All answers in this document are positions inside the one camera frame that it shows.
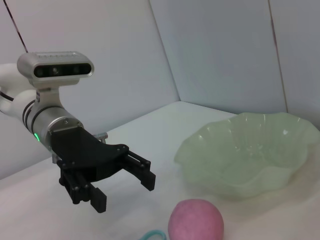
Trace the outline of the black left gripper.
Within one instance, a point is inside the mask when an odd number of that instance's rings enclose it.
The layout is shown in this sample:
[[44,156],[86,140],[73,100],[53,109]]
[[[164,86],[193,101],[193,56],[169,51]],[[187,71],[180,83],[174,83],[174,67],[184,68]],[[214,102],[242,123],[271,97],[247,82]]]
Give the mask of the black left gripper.
[[104,144],[82,127],[54,131],[53,152],[60,158],[59,183],[65,187],[72,203],[90,202],[98,212],[107,209],[107,196],[91,182],[104,180],[124,169],[153,191],[156,175],[151,162],[129,150],[124,144]]

